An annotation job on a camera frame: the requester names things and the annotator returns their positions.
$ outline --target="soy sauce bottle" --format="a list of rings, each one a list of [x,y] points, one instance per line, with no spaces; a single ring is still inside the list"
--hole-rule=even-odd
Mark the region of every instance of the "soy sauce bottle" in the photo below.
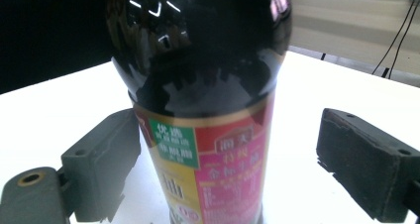
[[[262,222],[290,0],[106,1],[113,62],[127,84],[171,222]]]

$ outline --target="floor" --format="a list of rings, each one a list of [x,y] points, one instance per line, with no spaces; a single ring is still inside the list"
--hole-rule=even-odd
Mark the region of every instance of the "floor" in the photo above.
[[[299,53],[306,56],[311,56],[315,58],[321,59],[323,56],[323,53],[314,52],[302,48],[297,48],[294,46],[290,46],[289,50],[295,53]],[[348,58],[338,57],[338,56],[332,56],[332,55],[324,55],[324,61],[334,63],[339,66],[344,66],[348,68],[352,68],[361,72],[365,73],[372,73],[374,71],[374,68],[376,65],[363,63],[355,60],[351,60]],[[385,71],[385,67],[380,66],[377,71],[375,72],[376,76],[382,76],[383,72]],[[399,70],[393,70],[392,71],[392,80],[405,83],[411,86],[420,87],[420,75],[408,73],[404,71]]]

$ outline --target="white wall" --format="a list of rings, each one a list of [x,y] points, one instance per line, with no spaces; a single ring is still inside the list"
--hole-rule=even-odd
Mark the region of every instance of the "white wall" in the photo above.
[[[292,4],[292,45],[377,65],[400,28],[411,2],[292,0]],[[398,43],[399,40],[382,65],[391,66]],[[420,74],[420,10],[401,47],[395,69]]]

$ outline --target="bottle label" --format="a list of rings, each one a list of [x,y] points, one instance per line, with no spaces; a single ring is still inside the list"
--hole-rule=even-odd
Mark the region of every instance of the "bottle label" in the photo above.
[[[135,104],[175,223],[257,223],[273,98],[197,119],[166,117]]]

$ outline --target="white tabletop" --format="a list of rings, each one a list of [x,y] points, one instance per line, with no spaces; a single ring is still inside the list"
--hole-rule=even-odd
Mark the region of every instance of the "white tabletop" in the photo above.
[[[105,117],[129,107],[112,63],[0,95],[0,190],[24,170],[60,168],[62,153]],[[326,107],[353,113],[420,150],[420,89],[289,52],[276,90],[265,223],[377,223],[317,165]],[[142,148],[115,224],[169,223],[144,143]],[[409,213],[405,223],[415,219]]]

